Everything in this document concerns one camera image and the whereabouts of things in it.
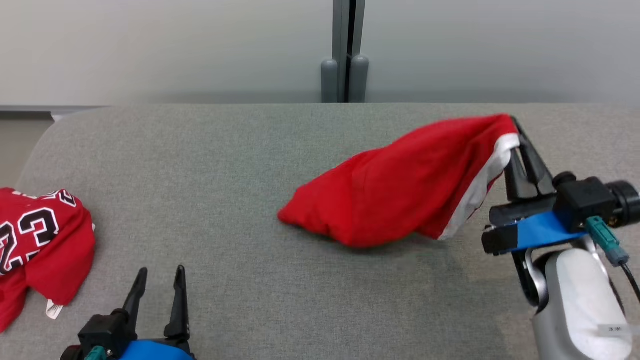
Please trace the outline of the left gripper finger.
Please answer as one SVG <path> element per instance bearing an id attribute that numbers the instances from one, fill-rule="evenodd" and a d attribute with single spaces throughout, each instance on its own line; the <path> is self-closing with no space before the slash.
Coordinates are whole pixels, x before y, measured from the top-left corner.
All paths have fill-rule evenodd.
<path id="1" fill-rule="evenodd" d="M 190 339 L 188 293 L 186 287 L 186 269 L 178 265 L 173 281 L 173 305 L 169 323 L 164 328 L 165 340 L 187 342 Z"/>
<path id="2" fill-rule="evenodd" d="M 147 284 L 147 268 L 140 268 L 138 274 L 131 286 L 128 296 L 126 296 L 123 310 L 126 311 L 126 325 L 131 331 L 135 331 L 137 328 L 138 311 L 140 307 L 140 301 L 146 293 Z"/>

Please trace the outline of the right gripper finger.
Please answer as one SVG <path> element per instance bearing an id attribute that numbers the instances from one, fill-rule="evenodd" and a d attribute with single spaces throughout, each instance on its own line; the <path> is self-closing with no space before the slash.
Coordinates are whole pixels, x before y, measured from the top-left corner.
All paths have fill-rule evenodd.
<path id="1" fill-rule="evenodd" d="M 530 157 L 519 149 L 510 151 L 510 161 L 504 171 L 506 196 L 509 202 L 521 202 L 538 196 L 537 180 Z"/>
<path id="2" fill-rule="evenodd" d="M 532 172 L 535 173 L 535 180 L 537 180 L 537 198 L 555 194 L 555 189 L 553 187 L 553 176 L 551 172 L 547 168 L 545 162 L 543 161 L 535 146 L 531 143 L 528 135 L 525 133 L 518 119 L 514 116 L 510 118 L 518 131 L 519 146 L 514 148 L 514 150 L 519 150 L 521 155 L 526 154 L 529 157 Z"/>

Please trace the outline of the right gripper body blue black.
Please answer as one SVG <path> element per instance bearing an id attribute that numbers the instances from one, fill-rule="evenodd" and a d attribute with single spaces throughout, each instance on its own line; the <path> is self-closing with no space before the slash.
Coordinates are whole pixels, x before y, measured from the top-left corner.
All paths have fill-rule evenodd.
<path id="1" fill-rule="evenodd" d="M 587 235 L 569 232 L 553 213 L 556 196 L 543 196 L 521 202 L 493 206 L 489 210 L 489 228 L 481 241 L 487 255 L 505 255 L 526 249 L 548 248 Z"/>

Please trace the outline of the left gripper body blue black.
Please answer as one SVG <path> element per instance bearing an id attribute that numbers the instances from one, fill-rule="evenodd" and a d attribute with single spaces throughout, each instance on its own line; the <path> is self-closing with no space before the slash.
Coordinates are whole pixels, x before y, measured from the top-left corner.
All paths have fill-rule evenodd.
<path id="1" fill-rule="evenodd" d="M 188 340 L 143 339 L 129 344 L 120 360 L 195 360 Z"/>

